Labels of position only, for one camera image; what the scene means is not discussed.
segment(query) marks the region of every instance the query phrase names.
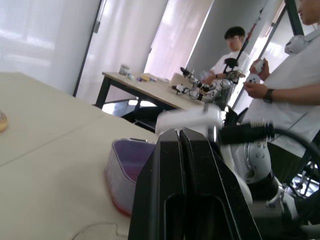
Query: man with glasses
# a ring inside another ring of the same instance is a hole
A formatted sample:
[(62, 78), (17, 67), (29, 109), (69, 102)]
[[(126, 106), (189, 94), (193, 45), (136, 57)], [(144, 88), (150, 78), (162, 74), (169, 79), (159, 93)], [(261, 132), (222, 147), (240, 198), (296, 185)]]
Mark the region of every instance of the man with glasses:
[[(223, 55), (220, 60), (211, 68), (210, 75), (203, 80), (205, 84), (211, 85), (217, 79), (224, 79), (226, 75), (224, 74), (224, 70), (226, 68), (225, 60), (226, 59), (237, 59), (240, 50), (245, 41), (246, 32), (240, 26), (234, 26), (228, 31), (226, 31), (224, 35), (224, 39), (228, 47), (230, 48), (230, 53)], [(244, 74), (248, 70), (250, 64), (249, 55), (246, 52), (243, 52), (238, 60), (238, 66), (234, 68), (234, 70), (241, 70)]]

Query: person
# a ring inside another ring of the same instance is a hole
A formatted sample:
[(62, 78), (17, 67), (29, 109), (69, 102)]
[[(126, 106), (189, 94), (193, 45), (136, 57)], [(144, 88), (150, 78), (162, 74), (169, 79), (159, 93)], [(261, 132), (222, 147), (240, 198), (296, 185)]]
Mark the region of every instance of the person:
[[(224, 79), (226, 74), (224, 74), (224, 70), (226, 68), (225, 60), (226, 59), (237, 59), (240, 50), (245, 41), (246, 32), (240, 26), (234, 26), (228, 29), (224, 35), (224, 39), (230, 49), (230, 53), (223, 55), (219, 61), (211, 68), (209, 72), (209, 76), (203, 80), (203, 83), (211, 85), (216, 80)], [(243, 51), (239, 60), (238, 66), (234, 68), (234, 70), (241, 70), (244, 74), (248, 70), (250, 64), (249, 55)]]
[[(320, 25), (319, 0), (300, 0), (298, 12), (303, 24)], [(250, 68), (254, 74), (258, 61)], [(263, 61), (259, 74), (263, 84), (244, 83), (244, 89), (254, 99), (243, 122), (264, 119), (311, 142), (320, 130), (320, 37), (300, 53), (289, 55), (272, 73), (268, 61)], [(276, 135), (268, 143), (268, 150), (275, 176), (280, 182), (289, 183), (300, 170), (305, 149), (290, 138)]]

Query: hand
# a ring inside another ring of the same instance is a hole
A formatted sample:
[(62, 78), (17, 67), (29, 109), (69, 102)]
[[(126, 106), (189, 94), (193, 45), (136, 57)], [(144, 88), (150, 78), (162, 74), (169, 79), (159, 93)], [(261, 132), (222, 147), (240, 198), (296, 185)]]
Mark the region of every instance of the hand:
[(254, 99), (263, 99), (268, 91), (267, 86), (263, 84), (245, 82), (243, 85), (244, 90), (246, 90), (248, 95)]
[[(257, 74), (257, 70), (255, 68), (255, 65), (257, 62), (259, 62), (261, 59), (257, 59), (253, 62), (253, 64), (250, 67), (250, 73), (252, 74)], [(264, 58), (263, 59), (263, 68), (262, 71), (258, 74), (261, 80), (265, 81), (270, 75), (270, 70), (269, 70), (269, 63), (268, 61)]]
[(211, 74), (206, 79), (204, 79), (202, 82), (204, 84), (211, 85), (214, 82), (215, 79), (216, 79), (216, 75), (215, 74)]

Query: eyeglasses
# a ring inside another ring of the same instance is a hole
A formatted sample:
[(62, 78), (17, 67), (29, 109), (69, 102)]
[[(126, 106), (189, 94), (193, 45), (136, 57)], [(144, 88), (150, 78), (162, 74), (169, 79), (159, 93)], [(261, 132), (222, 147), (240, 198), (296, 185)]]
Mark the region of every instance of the eyeglasses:
[(236, 40), (236, 39), (239, 39), (240, 37), (239, 36), (233, 36), (233, 37), (228, 37), (226, 40), (227, 41), (233, 41), (233, 40)]

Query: black metal table frame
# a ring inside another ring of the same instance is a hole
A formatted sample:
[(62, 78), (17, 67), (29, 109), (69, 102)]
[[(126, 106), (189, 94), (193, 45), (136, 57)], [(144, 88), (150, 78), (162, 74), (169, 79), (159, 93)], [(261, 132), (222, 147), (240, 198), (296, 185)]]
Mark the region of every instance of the black metal table frame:
[(119, 81), (116, 81), (108, 76), (104, 76), (104, 79), (103, 79), (103, 82), (102, 82), (102, 85), (100, 88), (100, 92), (99, 92), (99, 95), (98, 95), (96, 103), (95, 103), (95, 106), (97, 108), (102, 109), (103, 106), (106, 104), (106, 98), (107, 98), (107, 95), (108, 95), (108, 92), (109, 92), (111, 85), (115, 86), (116, 88), (121, 89), (129, 94), (132, 94), (132, 95), (138, 97), (138, 103), (134, 109), (135, 112), (140, 108), (140, 103), (142, 100), (153, 103), (156, 106), (158, 106), (159, 108), (162, 108), (163, 110), (166, 110), (166, 111), (176, 109), (176, 107), (173, 107), (173, 106), (171, 106), (163, 101), (160, 101), (154, 97), (151, 97), (141, 91), (133, 89), (132, 87), (127, 86)]

